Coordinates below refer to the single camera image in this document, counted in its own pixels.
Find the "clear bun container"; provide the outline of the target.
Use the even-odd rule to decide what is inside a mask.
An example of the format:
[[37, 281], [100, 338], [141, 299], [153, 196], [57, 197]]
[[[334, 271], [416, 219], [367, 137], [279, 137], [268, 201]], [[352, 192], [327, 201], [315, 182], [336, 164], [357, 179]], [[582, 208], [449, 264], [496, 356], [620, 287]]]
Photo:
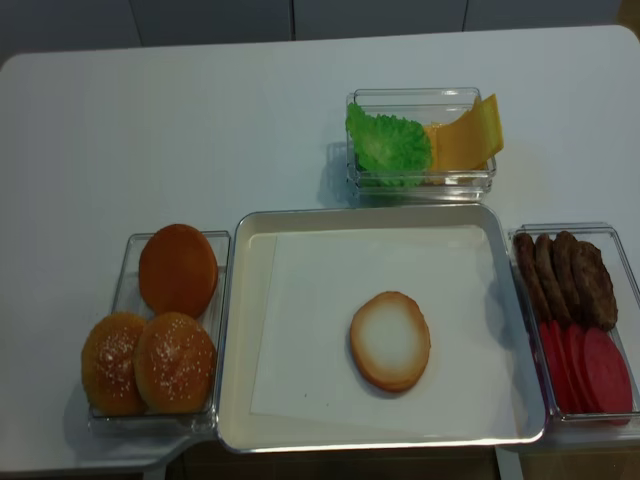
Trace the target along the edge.
[[[197, 318], [214, 346], [220, 347], [222, 327], [226, 325], [227, 265], [231, 238], [227, 231], [206, 231], [218, 263], [218, 282], [214, 294], [202, 315]], [[144, 302], [139, 290], [139, 259], [150, 233], [136, 233], [129, 237], [116, 284], [111, 311], [126, 311], [150, 320], [153, 311]], [[215, 390], [211, 389], [204, 406], [195, 413], [160, 414], [151, 410], [135, 416], [110, 416], [94, 407], [89, 408], [89, 430], [99, 436], [179, 436], [212, 433], [216, 429]]]

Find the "yellow cheese slice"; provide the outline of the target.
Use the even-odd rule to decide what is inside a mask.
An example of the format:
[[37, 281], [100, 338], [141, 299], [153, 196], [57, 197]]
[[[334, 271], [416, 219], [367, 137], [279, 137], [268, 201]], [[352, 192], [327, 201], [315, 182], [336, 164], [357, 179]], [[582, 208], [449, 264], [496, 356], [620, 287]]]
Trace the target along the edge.
[[430, 169], [436, 172], [479, 170], [504, 148], [495, 94], [476, 99], [472, 108], [455, 121], [432, 123], [424, 131], [431, 145]]
[[477, 126], [432, 124], [424, 130], [431, 144], [434, 171], [477, 170], [490, 157], [486, 137]]

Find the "brown meat patty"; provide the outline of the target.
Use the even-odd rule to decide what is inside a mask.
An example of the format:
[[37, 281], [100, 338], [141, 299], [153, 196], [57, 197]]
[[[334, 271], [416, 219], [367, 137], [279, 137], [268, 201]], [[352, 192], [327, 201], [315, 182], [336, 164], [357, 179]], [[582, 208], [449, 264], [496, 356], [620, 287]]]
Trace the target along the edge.
[[572, 317], [564, 300], [564, 296], [557, 281], [551, 259], [553, 241], [548, 234], [543, 233], [535, 241], [536, 271], [545, 293], [552, 318], [561, 327], [566, 328], [572, 323]]
[[578, 240], [568, 231], [556, 235], [552, 246], [552, 257], [556, 279], [565, 305], [573, 322], [583, 328], [588, 326], [573, 273], [573, 259], [578, 252]]
[[536, 319], [539, 323], [548, 323], [552, 315], [536, 271], [534, 242], [529, 234], [518, 233], [514, 236], [513, 244]]
[[611, 331], [618, 320], [618, 306], [601, 251], [589, 242], [578, 241], [572, 249], [571, 268], [583, 321]]

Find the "plain bottom bun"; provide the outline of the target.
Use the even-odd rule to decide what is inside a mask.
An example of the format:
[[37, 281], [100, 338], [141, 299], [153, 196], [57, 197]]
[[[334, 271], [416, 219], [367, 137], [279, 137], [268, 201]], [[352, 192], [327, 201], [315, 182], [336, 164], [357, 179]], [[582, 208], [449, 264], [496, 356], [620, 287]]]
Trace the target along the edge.
[[218, 263], [203, 233], [186, 224], [161, 228], [139, 259], [142, 299], [157, 314], [179, 312], [192, 318], [206, 310], [217, 286]]
[[418, 304], [401, 292], [386, 291], [356, 311], [349, 344], [360, 375], [396, 394], [420, 380], [429, 362], [431, 337]]

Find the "white paper sheet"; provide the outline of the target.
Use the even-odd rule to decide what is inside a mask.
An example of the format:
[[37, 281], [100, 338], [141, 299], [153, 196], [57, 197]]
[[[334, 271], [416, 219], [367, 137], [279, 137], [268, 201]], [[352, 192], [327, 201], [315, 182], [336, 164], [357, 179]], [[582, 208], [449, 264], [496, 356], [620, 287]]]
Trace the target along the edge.
[[[384, 393], [354, 366], [348, 330], [375, 295], [398, 291], [431, 334], [424, 374]], [[441, 438], [524, 438], [529, 401], [494, 255], [478, 226], [289, 233], [276, 239], [251, 409]]]

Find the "green lettuce leaf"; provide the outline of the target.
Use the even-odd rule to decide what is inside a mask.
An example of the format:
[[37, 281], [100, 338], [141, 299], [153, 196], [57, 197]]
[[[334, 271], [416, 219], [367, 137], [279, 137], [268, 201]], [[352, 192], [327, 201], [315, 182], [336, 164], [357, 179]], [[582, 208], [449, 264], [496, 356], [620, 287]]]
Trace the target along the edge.
[[367, 174], [365, 186], [413, 188], [423, 182], [433, 155], [430, 138], [419, 122], [395, 115], [372, 116], [351, 103], [346, 129], [360, 170]]

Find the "metal baking tray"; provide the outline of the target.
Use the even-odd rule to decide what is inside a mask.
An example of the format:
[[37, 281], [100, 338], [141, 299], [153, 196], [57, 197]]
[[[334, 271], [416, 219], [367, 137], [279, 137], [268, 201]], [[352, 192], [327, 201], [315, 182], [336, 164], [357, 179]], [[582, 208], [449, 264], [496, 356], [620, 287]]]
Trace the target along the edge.
[[[541, 427], [524, 438], [441, 438], [416, 436], [378, 428], [260, 414], [251, 409], [276, 239], [289, 233], [426, 229], [478, 226], [491, 243], [515, 353], [529, 401], [544, 414]], [[529, 356], [529, 338], [503, 230], [498, 217], [482, 204], [434, 204], [388, 208], [349, 208], [255, 212], [245, 216], [235, 232], [227, 288], [227, 312], [220, 346], [215, 404], [217, 434], [230, 450], [240, 453], [358, 450], [376, 448], [461, 447], [529, 444], [542, 437], [545, 404]]]

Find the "red tomato slice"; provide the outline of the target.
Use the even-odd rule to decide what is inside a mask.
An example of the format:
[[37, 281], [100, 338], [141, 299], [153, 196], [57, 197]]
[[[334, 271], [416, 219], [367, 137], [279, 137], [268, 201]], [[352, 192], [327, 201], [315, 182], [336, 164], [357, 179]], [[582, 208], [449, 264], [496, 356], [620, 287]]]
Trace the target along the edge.
[[571, 371], [564, 352], [562, 330], [556, 321], [548, 324], [548, 336], [551, 349], [551, 377], [557, 405], [563, 413], [583, 413], [583, 402], [573, 386]]
[[563, 333], [563, 346], [569, 367], [569, 376], [577, 395], [581, 413], [597, 413], [590, 389], [583, 375], [583, 343], [584, 331], [576, 324], [571, 324]]
[[605, 332], [597, 328], [586, 331], [580, 368], [589, 413], [633, 412], [633, 393], [627, 367], [620, 351]]
[[545, 357], [547, 368], [548, 368], [548, 371], [549, 371], [549, 376], [550, 376], [551, 383], [552, 383], [553, 390], [554, 390], [554, 385], [553, 385], [553, 381], [552, 381], [552, 377], [551, 377], [551, 356], [550, 356], [551, 349], [550, 349], [550, 341], [549, 341], [549, 336], [548, 336], [548, 324], [549, 323], [540, 323], [538, 325], [538, 330], [539, 330], [539, 335], [540, 335], [540, 339], [541, 339], [541, 342], [542, 342], [542, 348], [543, 348], [543, 352], [544, 352], [544, 357]]

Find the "sesame top bun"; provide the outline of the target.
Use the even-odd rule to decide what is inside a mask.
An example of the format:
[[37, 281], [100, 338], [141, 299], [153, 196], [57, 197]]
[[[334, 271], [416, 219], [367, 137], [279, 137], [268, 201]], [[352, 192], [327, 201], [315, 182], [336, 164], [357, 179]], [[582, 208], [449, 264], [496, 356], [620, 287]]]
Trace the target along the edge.
[[147, 405], [136, 384], [133, 358], [146, 320], [134, 313], [104, 317], [81, 352], [81, 381], [89, 404], [104, 415], [133, 416]]
[[136, 347], [138, 391], [155, 413], [199, 412], [211, 391], [216, 357], [209, 334], [195, 319], [161, 314], [144, 327]]

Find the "clear patty tomato container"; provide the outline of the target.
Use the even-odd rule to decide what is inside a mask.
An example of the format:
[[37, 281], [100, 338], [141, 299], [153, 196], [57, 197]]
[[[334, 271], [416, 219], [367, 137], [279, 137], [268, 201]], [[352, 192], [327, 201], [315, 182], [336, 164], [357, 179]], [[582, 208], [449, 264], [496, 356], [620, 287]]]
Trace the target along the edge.
[[[543, 348], [538, 332], [537, 320], [525, 283], [517, 265], [513, 239], [518, 233], [527, 233], [532, 238], [546, 233], [555, 237], [568, 231], [579, 241], [587, 241], [602, 254], [618, 306], [618, 321], [608, 333], [620, 351], [631, 380], [633, 412], [629, 414], [565, 414], [556, 404]], [[639, 286], [627, 252], [617, 231], [605, 222], [591, 223], [546, 223], [525, 224], [508, 231], [507, 252], [512, 277], [518, 292], [524, 328], [529, 336], [529, 356], [532, 358], [538, 377], [539, 390], [545, 404], [545, 429], [540, 443], [548, 446], [605, 446], [620, 443], [639, 443]]]

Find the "clear lettuce cheese container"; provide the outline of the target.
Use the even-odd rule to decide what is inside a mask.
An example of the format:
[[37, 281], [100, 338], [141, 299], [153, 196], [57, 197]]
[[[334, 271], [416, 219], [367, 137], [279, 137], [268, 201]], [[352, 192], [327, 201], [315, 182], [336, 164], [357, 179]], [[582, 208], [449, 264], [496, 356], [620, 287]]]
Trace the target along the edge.
[[[424, 128], [432, 123], [449, 124], [470, 110], [476, 99], [483, 100], [487, 97], [482, 96], [476, 88], [357, 89], [347, 98], [346, 117], [348, 105], [356, 103], [369, 115], [395, 115], [417, 121]], [[429, 168], [424, 173], [423, 182], [417, 187], [367, 187], [364, 185], [367, 174], [360, 170], [347, 129], [346, 136], [348, 178], [361, 197], [477, 201], [490, 191], [497, 171], [496, 154], [479, 170], [436, 172]]]

